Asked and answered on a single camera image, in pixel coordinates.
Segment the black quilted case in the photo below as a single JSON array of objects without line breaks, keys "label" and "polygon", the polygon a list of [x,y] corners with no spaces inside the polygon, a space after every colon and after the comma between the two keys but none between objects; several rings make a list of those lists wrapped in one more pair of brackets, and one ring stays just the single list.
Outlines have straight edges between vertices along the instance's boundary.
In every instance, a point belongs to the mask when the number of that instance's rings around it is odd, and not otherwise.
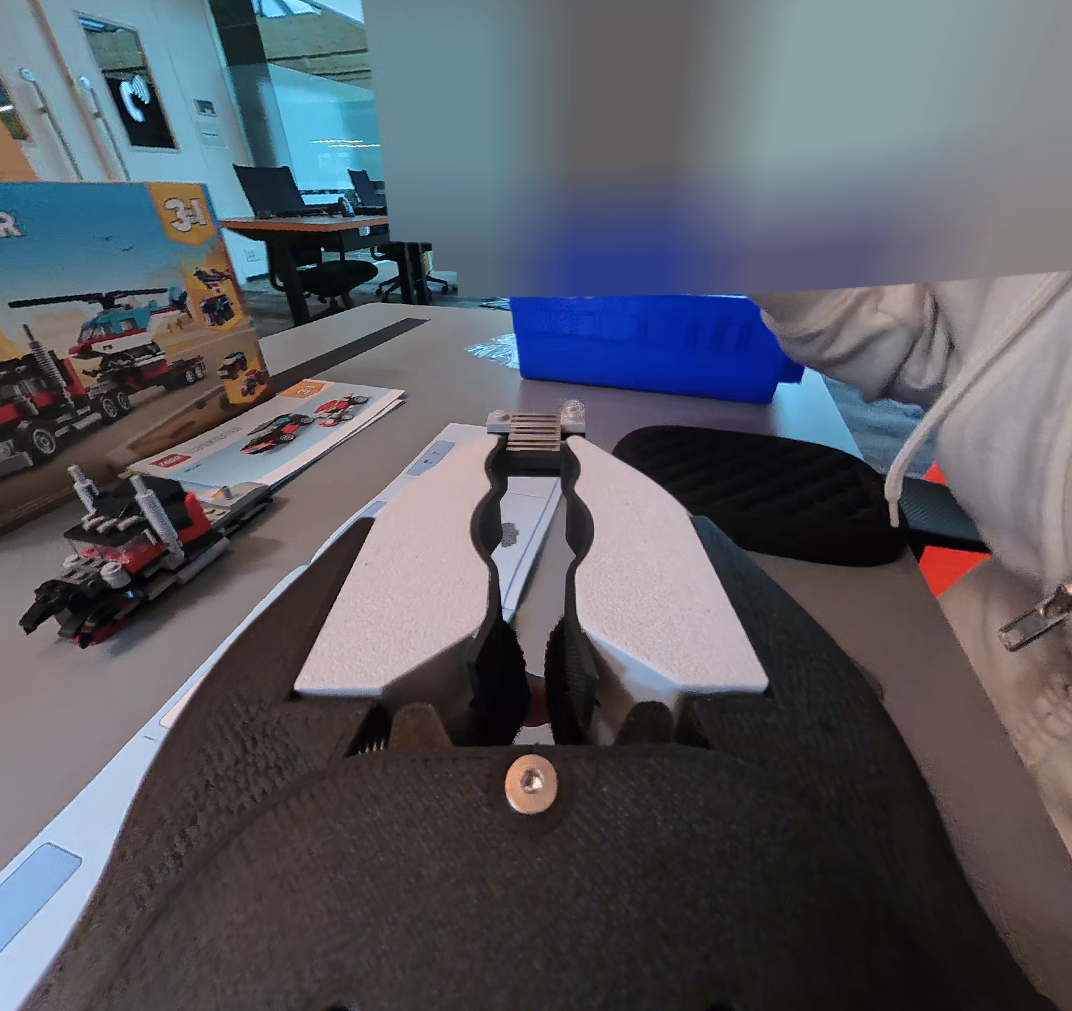
[{"label": "black quilted case", "polygon": [[612,455],[748,552],[876,567],[908,548],[877,471],[820,443],[656,426],[625,435]]}]

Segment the closed lego instruction booklet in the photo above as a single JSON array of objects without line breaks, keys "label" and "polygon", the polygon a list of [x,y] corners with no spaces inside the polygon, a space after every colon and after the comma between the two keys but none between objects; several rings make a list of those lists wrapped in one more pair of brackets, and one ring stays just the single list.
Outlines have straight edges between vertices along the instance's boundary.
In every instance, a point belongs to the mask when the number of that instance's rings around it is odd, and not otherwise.
[{"label": "closed lego instruction booklet", "polygon": [[224,485],[276,489],[400,406],[401,389],[304,378],[212,431],[131,466],[193,492]]}]

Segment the phone sign door window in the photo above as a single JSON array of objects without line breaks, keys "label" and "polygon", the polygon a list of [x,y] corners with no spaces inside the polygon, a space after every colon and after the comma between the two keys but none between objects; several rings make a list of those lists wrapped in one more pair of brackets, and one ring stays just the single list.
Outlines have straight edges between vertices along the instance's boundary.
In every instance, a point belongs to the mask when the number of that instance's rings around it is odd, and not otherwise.
[{"label": "phone sign door window", "polygon": [[152,152],[179,151],[172,123],[143,48],[132,26],[106,21],[87,13],[76,15],[100,79],[111,98],[126,146]]}]

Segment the lego set cardboard box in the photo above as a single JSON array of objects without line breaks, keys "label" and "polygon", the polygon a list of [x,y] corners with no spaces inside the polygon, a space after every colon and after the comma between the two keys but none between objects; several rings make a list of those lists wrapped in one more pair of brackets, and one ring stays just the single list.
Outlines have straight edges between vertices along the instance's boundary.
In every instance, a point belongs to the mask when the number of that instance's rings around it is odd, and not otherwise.
[{"label": "lego set cardboard box", "polygon": [[207,189],[2,183],[1,529],[276,393]]}]

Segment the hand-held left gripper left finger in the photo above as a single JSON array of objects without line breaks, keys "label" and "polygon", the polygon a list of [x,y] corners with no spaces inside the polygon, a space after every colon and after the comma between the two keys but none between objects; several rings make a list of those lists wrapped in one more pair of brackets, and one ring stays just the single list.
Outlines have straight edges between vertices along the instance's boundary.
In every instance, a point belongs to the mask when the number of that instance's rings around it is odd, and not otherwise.
[{"label": "hand-held left gripper left finger", "polygon": [[501,605],[473,534],[500,442],[459,443],[374,514],[295,681],[300,696],[374,699],[390,713],[423,702],[444,722],[465,713],[474,644]]}]

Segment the black lego plate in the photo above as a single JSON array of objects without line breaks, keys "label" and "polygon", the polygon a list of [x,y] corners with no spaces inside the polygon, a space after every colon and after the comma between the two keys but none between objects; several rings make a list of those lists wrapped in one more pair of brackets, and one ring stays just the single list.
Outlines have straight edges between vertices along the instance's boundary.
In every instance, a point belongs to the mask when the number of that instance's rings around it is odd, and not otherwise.
[{"label": "black lego plate", "polygon": [[507,450],[505,443],[493,457],[492,469],[502,477],[547,477],[559,478],[562,472],[564,455],[564,438],[561,448],[554,454],[512,452]]}]

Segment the black office chair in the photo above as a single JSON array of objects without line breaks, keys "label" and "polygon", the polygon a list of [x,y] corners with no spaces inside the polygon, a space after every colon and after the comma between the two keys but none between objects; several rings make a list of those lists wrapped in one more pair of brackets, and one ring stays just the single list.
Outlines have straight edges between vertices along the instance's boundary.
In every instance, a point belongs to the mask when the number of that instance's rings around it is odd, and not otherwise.
[{"label": "black office chair", "polygon": [[352,307],[353,289],[375,280],[379,270],[372,261],[338,259],[299,268],[297,279],[302,293],[314,295],[329,312]]}]

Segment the red object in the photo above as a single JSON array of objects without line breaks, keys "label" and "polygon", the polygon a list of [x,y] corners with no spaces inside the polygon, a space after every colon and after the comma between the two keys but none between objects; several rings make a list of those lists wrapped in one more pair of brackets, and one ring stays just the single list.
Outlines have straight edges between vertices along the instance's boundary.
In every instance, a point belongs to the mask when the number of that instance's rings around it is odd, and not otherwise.
[{"label": "red object", "polygon": [[[946,473],[942,471],[941,466],[935,462],[930,462],[930,467],[927,469],[926,473],[920,477],[912,477],[918,479],[926,479],[933,482],[946,484],[951,493],[953,491],[949,487],[949,482],[946,480]],[[954,499],[961,505],[961,501],[953,494]],[[961,508],[968,512],[965,506],[961,505]],[[976,527],[980,534],[980,527],[978,522],[972,518],[970,512],[968,515],[976,524]],[[980,534],[981,539],[988,547],[988,542]],[[989,549],[989,554],[970,553],[953,551],[948,549],[938,548],[927,548],[922,557],[918,561],[918,567],[920,567],[921,573],[924,576],[927,584],[930,588],[930,592],[936,596],[940,596],[949,592],[955,584],[957,584],[962,578],[971,573],[979,565],[984,562],[988,562],[992,557],[992,551]]]}]

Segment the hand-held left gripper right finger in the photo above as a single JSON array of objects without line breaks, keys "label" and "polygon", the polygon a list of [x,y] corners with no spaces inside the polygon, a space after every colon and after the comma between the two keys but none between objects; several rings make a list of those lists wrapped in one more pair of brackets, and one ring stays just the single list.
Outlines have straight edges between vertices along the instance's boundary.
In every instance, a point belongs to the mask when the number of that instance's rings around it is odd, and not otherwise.
[{"label": "hand-held left gripper right finger", "polygon": [[639,703],[662,704],[676,724],[687,700],[766,692],[690,512],[589,440],[566,440],[563,461],[582,734],[617,735]]}]

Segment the long wooden office desk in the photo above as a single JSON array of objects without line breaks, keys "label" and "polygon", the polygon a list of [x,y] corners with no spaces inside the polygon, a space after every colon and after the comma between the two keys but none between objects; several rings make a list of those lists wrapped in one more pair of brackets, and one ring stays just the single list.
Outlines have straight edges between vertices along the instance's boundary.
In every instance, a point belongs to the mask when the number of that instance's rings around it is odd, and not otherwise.
[{"label": "long wooden office desk", "polygon": [[277,267],[276,273],[283,285],[282,292],[295,327],[316,318],[309,310],[299,280],[293,254],[295,247],[303,240],[315,240],[321,247],[331,247],[333,238],[340,238],[340,251],[358,251],[394,242],[387,215],[251,215],[224,218],[219,226],[266,246],[270,265]]}]

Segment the lego truck model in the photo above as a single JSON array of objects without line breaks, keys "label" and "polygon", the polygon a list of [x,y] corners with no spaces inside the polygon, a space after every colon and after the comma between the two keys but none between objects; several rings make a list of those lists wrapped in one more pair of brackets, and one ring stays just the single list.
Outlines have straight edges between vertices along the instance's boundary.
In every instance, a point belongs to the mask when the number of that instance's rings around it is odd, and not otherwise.
[{"label": "lego truck model", "polygon": [[86,648],[113,636],[170,589],[221,559],[232,537],[274,501],[260,482],[194,487],[134,473],[104,490],[68,469],[85,512],[63,536],[61,573],[34,590],[24,633],[56,622],[59,638]]}]

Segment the blue plastic bin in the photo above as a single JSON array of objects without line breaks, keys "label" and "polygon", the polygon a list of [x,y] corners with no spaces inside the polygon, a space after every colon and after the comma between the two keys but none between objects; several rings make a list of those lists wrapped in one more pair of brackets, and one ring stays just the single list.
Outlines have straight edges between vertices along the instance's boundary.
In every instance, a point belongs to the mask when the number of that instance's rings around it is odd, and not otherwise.
[{"label": "blue plastic bin", "polygon": [[766,405],[805,372],[741,294],[528,297],[510,307],[526,380]]}]

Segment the open lego instruction booklet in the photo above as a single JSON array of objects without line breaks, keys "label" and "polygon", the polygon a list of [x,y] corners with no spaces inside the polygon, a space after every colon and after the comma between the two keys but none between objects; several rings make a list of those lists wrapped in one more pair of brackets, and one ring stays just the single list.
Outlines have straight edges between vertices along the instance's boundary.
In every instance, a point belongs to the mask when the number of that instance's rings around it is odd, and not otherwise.
[{"label": "open lego instruction booklet", "polygon": [[[501,502],[493,560],[502,615],[511,621],[561,499],[549,477],[515,477]],[[111,854],[142,779],[200,680],[308,569],[287,574],[208,655],[111,761],[2,869],[1,1008],[17,1009],[71,932]]]}]

